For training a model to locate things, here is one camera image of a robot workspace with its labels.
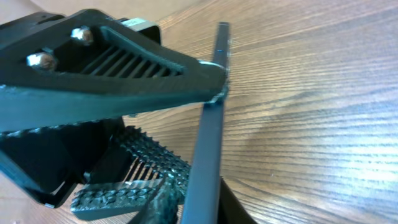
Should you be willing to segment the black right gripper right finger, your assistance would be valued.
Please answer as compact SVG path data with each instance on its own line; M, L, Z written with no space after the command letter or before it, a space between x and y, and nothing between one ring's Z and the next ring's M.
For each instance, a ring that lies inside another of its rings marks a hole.
M120 182L85 184L72 200L72 214L92 221L135 212L131 223L177 223L187 194L188 162L134 126L114 134L111 145L132 160L130 170Z

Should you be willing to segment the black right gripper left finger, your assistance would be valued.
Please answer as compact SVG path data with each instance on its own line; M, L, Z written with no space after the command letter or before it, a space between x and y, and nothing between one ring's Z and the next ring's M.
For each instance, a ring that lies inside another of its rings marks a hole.
M213 101L224 66L164 47L160 28L96 9L1 26L1 130L83 123Z

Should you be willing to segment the Samsung Galaxy smartphone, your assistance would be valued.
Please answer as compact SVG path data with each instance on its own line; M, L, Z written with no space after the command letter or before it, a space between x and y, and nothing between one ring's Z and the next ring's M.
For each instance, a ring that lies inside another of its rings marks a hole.
M212 224L218 220L224 101L228 81L214 100L203 105L185 196L182 224Z

